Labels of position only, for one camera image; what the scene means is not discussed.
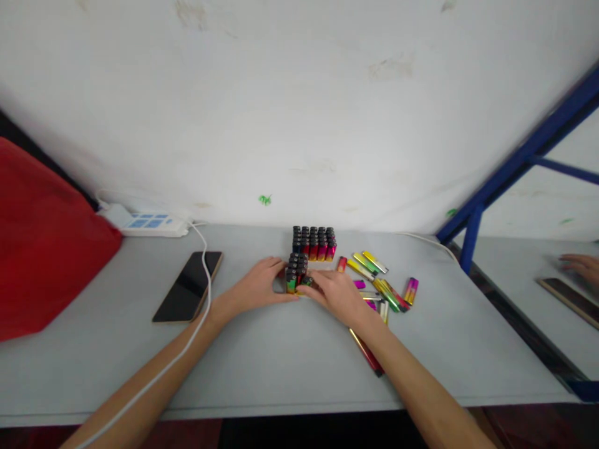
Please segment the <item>red fabric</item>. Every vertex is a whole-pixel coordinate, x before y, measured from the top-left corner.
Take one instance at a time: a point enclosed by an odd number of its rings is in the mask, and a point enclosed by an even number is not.
[[[0,138],[0,341],[45,328],[121,239],[66,181]]]

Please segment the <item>blue metal frame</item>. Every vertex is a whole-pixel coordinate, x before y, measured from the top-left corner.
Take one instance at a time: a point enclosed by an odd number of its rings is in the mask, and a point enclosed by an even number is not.
[[[599,107],[599,65],[596,66],[566,97],[566,99],[537,127],[528,139],[504,162],[487,182],[460,208],[455,216],[437,233],[442,244],[448,244],[464,228],[470,227],[474,213],[481,215],[497,198],[535,165],[550,168],[566,175],[598,183],[599,175],[559,162],[544,159],[549,151],[560,143]],[[472,264],[474,245],[480,220],[472,222],[476,229],[470,231],[469,249],[472,254],[462,254],[460,265],[464,271]]]
[[[562,164],[561,162],[552,161],[551,159],[546,159],[539,156],[530,158],[530,162],[540,165],[541,167],[559,171],[564,175],[575,176],[580,180],[599,185],[599,174],[593,173],[592,171],[582,170],[581,168],[572,167],[571,165]]]
[[[476,237],[479,235],[480,219],[484,211],[484,207],[478,205],[468,219],[468,227],[466,228],[466,236],[464,237],[464,245],[462,246],[462,253],[460,255],[460,267],[462,267],[466,274],[470,274]]]

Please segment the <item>white table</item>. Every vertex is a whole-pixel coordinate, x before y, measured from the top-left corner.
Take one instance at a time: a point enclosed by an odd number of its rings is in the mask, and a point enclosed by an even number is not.
[[[462,238],[456,239],[462,244]],[[599,331],[535,280],[559,278],[596,301],[586,283],[560,269],[565,253],[599,256],[595,243],[479,237],[474,263],[489,281],[590,380],[599,380]]]
[[[214,296],[260,258],[287,257],[291,229],[205,226],[223,251]],[[413,310],[389,327],[464,406],[576,402],[447,254],[408,236],[337,232],[337,255],[365,249]],[[0,343],[0,425],[84,421],[182,325],[151,318],[193,251],[180,239],[127,238],[79,297],[36,335]],[[345,328],[308,298],[244,314],[195,367],[164,418],[243,417],[401,408]]]

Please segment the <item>another person's hand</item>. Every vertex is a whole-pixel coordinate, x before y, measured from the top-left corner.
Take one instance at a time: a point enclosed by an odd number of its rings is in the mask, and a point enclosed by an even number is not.
[[[299,286],[298,291],[314,299],[348,327],[359,327],[368,314],[375,312],[366,304],[347,273],[310,271],[321,291]]]
[[[268,257],[255,264],[230,290],[217,298],[210,313],[222,324],[237,315],[279,302],[297,301],[296,295],[275,293],[273,281],[287,265],[280,258]]]
[[[570,262],[564,269],[572,269],[595,287],[599,287],[599,259],[582,254],[564,254],[560,260]]]

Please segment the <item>phone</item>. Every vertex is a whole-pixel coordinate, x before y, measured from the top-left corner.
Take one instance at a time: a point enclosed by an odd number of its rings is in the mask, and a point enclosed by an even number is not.
[[[206,252],[210,279],[214,280],[223,253]],[[190,322],[198,316],[208,294],[208,278],[202,264],[202,252],[193,253],[183,267],[167,297],[162,301],[152,322]]]
[[[599,307],[557,278],[538,279],[549,293],[576,312],[591,326],[599,330]]]

